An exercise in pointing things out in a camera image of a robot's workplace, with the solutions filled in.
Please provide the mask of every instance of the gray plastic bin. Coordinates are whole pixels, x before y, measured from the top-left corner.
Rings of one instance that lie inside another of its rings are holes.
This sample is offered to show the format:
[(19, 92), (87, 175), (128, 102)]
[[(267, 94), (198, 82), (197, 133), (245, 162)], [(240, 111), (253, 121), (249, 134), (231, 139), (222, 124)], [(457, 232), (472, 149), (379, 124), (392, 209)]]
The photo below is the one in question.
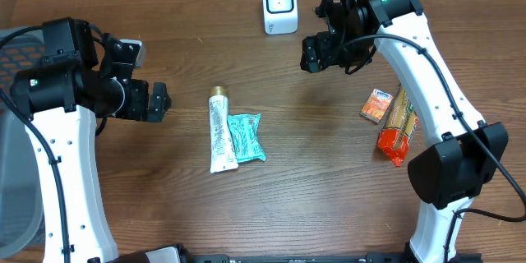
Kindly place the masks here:
[[(0, 39), (13, 30), (0, 31)], [(14, 39), (0, 49), (0, 87), (9, 94), (14, 74), (44, 54), (41, 32)], [(39, 171), (24, 124), (0, 101), (0, 259), (44, 243)]]

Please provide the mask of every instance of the white device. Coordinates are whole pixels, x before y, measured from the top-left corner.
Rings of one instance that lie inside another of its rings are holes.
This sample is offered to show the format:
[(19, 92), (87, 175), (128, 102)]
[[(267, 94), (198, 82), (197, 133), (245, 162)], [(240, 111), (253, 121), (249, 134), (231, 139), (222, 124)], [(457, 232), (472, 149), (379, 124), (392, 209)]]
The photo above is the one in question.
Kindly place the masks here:
[(298, 30), (298, 0), (263, 0), (265, 32), (268, 35)]

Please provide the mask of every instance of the toothpaste tube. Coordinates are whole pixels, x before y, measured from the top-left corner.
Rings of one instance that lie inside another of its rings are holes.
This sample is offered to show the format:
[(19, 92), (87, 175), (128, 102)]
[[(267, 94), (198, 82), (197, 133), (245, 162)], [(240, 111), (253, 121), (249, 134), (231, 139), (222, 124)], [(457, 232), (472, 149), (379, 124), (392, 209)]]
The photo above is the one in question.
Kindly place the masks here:
[(210, 90), (208, 100), (210, 108), (210, 139), (212, 150), (211, 173), (239, 167), (234, 154), (232, 137), (228, 129), (228, 97), (227, 90), (222, 86), (215, 86)]

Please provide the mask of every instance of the black clamp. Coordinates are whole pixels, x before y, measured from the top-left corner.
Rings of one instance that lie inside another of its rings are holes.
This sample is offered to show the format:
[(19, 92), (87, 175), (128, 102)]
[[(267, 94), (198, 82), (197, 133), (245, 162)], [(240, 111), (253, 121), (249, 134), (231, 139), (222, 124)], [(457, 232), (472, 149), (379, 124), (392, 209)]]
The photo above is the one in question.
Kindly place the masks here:
[(168, 95), (166, 85), (162, 82), (155, 82), (148, 106), (148, 122), (163, 121), (164, 114), (170, 107), (172, 107), (172, 99)]
[(459, 114), (453, 114), (453, 120), (457, 120), (457, 118), (463, 117), (464, 112), (460, 111)]
[(58, 159), (49, 160), (50, 165), (57, 165), (62, 162), (62, 157), (58, 156)]
[(417, 53), (418, 54), (426, 54), (427, 53), (427, 48), (419, 49), (419, 50), (417, 50)]
[(62, 249), (62, 254), (71, 254), (73, 252), (75, 252), (75, 245), (69, 246), (67, 250)]

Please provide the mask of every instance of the wooden table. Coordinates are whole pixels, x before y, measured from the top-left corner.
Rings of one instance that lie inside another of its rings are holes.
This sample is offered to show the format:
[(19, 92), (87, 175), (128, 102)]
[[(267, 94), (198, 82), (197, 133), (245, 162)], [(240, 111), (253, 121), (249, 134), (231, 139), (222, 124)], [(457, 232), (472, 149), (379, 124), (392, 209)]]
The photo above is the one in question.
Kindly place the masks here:
[[(182, 242), (193, 253), (349, 255), (402, 251), (419, 199), (375, 150), (381, 126), (359, 116), (373, 88), (392, 94), (386, 61), (353, 76), (299, 68), (301, 41), (326, 30), (299, 1), (296, 34), (267, 36), (261, 0), (18, 0), (12, 25), (88, 20), (148, 48), (137, 79), (164, 81), (173, 107), (160, 124), (109, 120), (97, 140), (104, 208), (122, 254)], [(526, 0), (421, 0), (444, 59), (488, 122), (510, 134), (503, 164), (526, 187)], [(268, 160), (210, 174), (209, 88), (230, 92), (230, 113), (261, 113)], [(424, 149), (418, 130), (408, 158)], [(524, 210), (497, 173), (474, 203)], [(526, 261), (526, 224), (469, 215), (461, 252)], [(38, 261), (41, 247), (14, 260)]]

